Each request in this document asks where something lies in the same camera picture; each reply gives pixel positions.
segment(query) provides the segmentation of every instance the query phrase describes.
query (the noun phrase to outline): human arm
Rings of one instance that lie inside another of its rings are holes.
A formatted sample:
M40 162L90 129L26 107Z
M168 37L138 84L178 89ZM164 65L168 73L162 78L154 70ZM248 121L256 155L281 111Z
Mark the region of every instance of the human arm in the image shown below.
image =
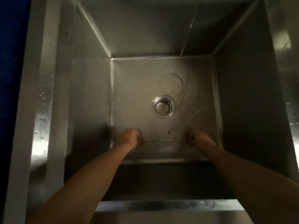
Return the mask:
M189 142L214 163L255 224L299 223L297 183L222 150L205 132L192 132Z
M137 130L125 130L113 148L83 166L27 224L88 224L118 166L139 141Z

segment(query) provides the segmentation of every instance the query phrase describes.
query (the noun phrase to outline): perforated drain basket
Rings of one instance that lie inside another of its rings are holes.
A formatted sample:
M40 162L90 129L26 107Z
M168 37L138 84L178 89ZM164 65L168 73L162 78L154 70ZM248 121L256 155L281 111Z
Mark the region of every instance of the perforated drain basket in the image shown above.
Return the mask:
M176 104L168 95L157 96L152 101L152 111L159 118L169 118L174 114L175 110Z

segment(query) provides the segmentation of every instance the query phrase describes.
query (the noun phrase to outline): forearm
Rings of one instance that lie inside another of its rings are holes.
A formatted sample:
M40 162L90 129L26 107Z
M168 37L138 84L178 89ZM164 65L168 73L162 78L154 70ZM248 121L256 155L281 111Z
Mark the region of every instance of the forearm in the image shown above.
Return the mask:
M86 164L28 223L89 223L128 151L113 147Z
M299 222L299 188L295 182L213 145L203 153L256 224Z

